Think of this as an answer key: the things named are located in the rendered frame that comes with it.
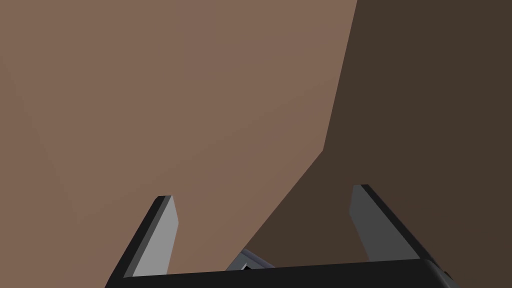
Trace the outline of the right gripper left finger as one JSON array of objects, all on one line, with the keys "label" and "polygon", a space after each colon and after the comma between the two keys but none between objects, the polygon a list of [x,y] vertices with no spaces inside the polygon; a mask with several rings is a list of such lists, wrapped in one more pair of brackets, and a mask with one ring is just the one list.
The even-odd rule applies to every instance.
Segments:
[{"label": "right gripper left finger", "polygon": [[178,226],[174,197],[158,196],[114,268],[112,277],[130,278],[166,274]]}]

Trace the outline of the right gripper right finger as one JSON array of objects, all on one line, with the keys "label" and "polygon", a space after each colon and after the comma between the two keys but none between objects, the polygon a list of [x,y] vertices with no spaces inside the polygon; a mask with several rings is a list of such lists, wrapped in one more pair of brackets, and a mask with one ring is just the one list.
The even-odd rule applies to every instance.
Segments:
[{"label": "right gripper right finger", "polygon": [[353,186],[349,215],[370,262],[434,261],[370,185]]}]

